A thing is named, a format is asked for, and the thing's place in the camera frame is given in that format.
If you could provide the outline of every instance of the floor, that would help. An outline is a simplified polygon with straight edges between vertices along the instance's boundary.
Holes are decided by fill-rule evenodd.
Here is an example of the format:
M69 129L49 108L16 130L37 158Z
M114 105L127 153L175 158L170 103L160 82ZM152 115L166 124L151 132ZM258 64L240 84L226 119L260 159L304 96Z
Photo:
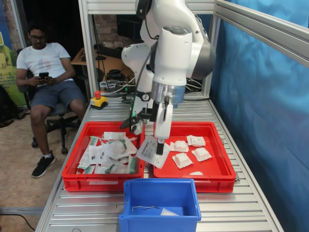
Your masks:
M76 132L77 129L67 129L68 150ZM66 158L61 154L60 130L48 134L49 147L57 161L38 179L32 178L31 174L42 154L39 148L31 147L32 136L29 116L0 129L0 210L2 207L44 207L54 186ZM34 228L40 220L39 215L25 217ZM32 231L21 217L16 216L0 216L0 226L2 232Z

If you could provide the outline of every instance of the smartphone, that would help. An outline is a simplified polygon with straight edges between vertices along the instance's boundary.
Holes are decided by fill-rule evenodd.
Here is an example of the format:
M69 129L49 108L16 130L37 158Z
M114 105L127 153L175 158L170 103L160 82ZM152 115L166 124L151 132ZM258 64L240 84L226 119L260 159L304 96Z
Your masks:
M49 72L41 72L41 73L39 73L39 78L40 79L44 79L44 78L46 78L46 77L48 77L48 75L49 75Z

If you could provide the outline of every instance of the seated man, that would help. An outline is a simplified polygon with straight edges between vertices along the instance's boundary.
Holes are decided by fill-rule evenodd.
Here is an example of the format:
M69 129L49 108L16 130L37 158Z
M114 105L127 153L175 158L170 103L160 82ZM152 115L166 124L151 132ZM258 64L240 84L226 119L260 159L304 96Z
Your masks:
M43 157L34 169L32 177L41 177L55 162L49 150L45 119L58 102L64 103L77 114L80 120L86 112L85 98L72 77L75 70L70 56L58 43L46 43L46 29L43 24L32 22L28 26L28 37L32 46L24 48L17 58L16 84L36 86L31 102L31 127ZM26 79L30 70L34 77ZM49 72L49 77L40 79L39 73Z

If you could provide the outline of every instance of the glasses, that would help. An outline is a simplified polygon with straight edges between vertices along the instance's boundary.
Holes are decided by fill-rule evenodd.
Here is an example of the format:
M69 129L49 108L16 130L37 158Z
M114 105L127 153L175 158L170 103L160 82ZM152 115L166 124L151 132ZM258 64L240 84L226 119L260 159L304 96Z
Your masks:
M35 35L31 35L30 38L33 40L33 41L37 41L37 40L44 40L45 39L45 36L35 36Z

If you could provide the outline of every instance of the red button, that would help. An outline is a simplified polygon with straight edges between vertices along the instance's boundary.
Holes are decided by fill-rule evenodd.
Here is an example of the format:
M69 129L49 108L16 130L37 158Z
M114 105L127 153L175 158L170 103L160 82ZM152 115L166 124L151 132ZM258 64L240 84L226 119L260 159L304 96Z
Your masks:
M100 99L101 98L101 92L100 91L95 91L95 98Z

